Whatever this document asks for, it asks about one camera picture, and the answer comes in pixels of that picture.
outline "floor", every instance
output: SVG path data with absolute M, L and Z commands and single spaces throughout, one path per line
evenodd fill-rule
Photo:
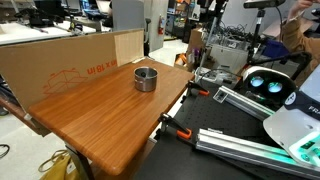
M 155 60 L 173 66 L 175 55 L 186 52 L 188 45 L 181 40 L 166 41 L 163 48 L 150 53 Z M 169 115 L 174 116 L 180 103 L 174 105 Z M 54 134 L 41 137 L 9 114 L 0 116 L 0 144 L 8 144 L 10 152 L 0 159 L 0 180 L 35 180 L 42 176 L 38 167 L 59 149 L 64 142 Z

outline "wooden table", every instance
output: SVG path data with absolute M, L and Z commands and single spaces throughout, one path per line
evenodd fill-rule
M 134 69 L 157 69 L 155 91 L 134 87 Z M 194 75 L 156 61 L 130 63 L 102 78 L 51 96 L 29 113 L 110 175 L 120 174 Z

